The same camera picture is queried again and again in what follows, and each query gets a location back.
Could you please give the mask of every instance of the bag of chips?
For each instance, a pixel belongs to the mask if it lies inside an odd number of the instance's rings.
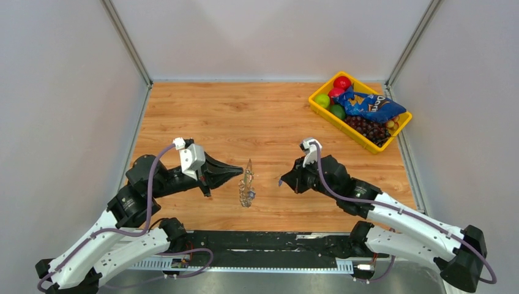
[[[334,102],[342,105],[348,116],[358,115],[380,124],[407,111],[405,107],[386,96],[354,92],[353,86],[337,96]]]

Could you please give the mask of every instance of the white wall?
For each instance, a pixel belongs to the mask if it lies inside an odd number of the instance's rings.
[[[394,88],[414,114],[406,137],[428,212],[485,233],[498,284],[477,293],[517,292],[517,11],[513,0],[444,1]]]
[[[36,293],[118,187],[146,87],[100,1],[3,1],[0,285]]]
[[[155,80],[386,79],[430,0],[115,0]]]

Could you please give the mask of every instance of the grapes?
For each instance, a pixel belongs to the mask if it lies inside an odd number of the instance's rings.
[[[383,124],[369,121],[361,116],[348,116],[344,122],[376,146],[382,147],[391,137]]]

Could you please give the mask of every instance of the wooden tabletop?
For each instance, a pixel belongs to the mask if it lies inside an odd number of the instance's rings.
[[[382,92],[381,85],[368,84]],[[133,160],[157,154],[176,137],[193,138],[214,159],[244,167],[252,160],[256,198],[241,207],[235,177],[206,198],[199,189],[158,199],[153,216],[176,217],[187,230],[349,232],[359,217],[344,213],[335,200],[309,190],[295,194],[279,177],[303,156],[299,143],[314,137],[323,156],[333,155],[353,177],[368,181],[415,208],[394,141],[369,153],[311,111],[308,97],[321,83],[156,83],[147,105]],[[173,150],[161,160],[179,165]]]

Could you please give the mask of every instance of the yellow plastic tray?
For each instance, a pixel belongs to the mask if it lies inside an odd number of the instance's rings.
[[[373,154],[380,153],[384,151],[384,149],[391,144],[393,139],[400,133],[400,131],[407,125],[407,123],[413,118],[413,115],[410,112],[402,113],[399,116],[398,119],[398,129],[396,130],[390,130],[391,137],[385,142],[385,144],[382,145],[382,147],[376,146],[373,142],[368,140],[368,138],[365,138],[362,134],[358,133],[356,130],[354,130],[352,127],[347,125],[345,122],[341,121],[338,117],[333,115],[328,110],[324,109],[322,106],[317,104],[314,99],[318,94],[328,94],[328,92],[334,87],[334,80],[338,77],[347,77],[353,84],[353,91],[355,92],[362,92],[366,94],[379,94],[375,90],[371,89],[370,87],[366,86],[365,84],[361,83],[356,78],[348,75],[346,72],[338,72],[334,75],[333,78],[331,78],[329,81],[327,81],[322,87],[320,87],[317,91],[315,91],[310,98],[308,98],[308,101],[310,102],[310,108],[317,113],[318,115],[322,116],[324,119],[329,121],[331,124],[333,124],[336,128],[341,130],[344,134],[350,136],[355,142],[360,144],[363,148],[367,149]]]

